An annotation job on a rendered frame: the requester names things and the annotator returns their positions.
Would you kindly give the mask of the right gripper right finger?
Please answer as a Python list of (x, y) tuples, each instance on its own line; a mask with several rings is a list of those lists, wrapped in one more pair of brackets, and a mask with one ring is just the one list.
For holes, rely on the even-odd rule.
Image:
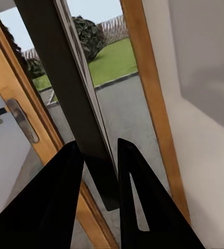
[[(130, 173), (150, 231), (137, 226)], [(138, 148), (118, 138), (121, 249), (205, 249)]]

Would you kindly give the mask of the poster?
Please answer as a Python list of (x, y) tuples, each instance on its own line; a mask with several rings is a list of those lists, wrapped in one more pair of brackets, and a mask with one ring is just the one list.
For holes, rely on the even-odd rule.
[(13, 0), (107, 211), (118, 172), (90, 70), (66, 0)]

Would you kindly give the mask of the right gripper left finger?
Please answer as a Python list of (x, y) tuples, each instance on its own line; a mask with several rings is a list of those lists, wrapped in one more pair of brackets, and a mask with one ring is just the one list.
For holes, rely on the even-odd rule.
[(84, 158), (65, 144), (0, 213), (0, 249), (70, 249)]

